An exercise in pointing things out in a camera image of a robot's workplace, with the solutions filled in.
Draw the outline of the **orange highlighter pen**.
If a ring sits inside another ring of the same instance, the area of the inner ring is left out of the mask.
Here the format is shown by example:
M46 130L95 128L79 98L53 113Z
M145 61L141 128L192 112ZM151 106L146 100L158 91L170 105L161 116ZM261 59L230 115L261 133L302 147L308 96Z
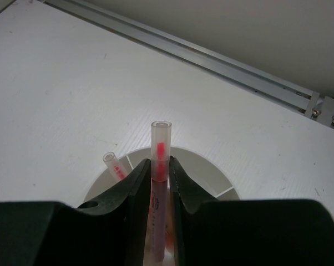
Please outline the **orange highlighter pen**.
M174 248L174 229L173 219L171 211L171 202L167 200L166 208L166 228L165 228L165 248L167 250L173 250Z

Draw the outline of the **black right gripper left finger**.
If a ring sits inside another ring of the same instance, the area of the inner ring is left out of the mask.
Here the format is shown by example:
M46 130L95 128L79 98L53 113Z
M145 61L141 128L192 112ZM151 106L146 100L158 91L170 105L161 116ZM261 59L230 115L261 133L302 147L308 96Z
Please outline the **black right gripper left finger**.
M151 162L78 208L0 202L0 265L142 265Z

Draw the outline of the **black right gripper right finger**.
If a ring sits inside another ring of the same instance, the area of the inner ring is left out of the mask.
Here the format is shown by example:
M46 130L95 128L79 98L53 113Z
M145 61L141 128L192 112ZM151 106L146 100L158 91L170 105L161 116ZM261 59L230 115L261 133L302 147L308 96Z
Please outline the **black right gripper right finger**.
M334 221L311 199L227 200L172 157L176 265L334 265Z

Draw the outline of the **red slim pen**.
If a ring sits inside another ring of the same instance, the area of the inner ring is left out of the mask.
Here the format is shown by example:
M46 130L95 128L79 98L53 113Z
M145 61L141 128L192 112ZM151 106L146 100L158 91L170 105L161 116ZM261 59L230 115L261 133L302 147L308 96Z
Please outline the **red slim pen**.
M118 160L115 153L106 153L103 156L103 162L106 164L109 172L117 182L120 182L127 177L128 172L124 165Z

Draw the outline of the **purple highlighter pen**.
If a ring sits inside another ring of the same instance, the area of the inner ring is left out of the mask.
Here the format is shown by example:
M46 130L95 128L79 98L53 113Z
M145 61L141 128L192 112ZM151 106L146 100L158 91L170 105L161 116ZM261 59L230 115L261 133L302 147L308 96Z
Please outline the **purple highlighter pen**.
M171 123L154 121L151 124L151 254L154 263L161 263L165 254L165 232Z

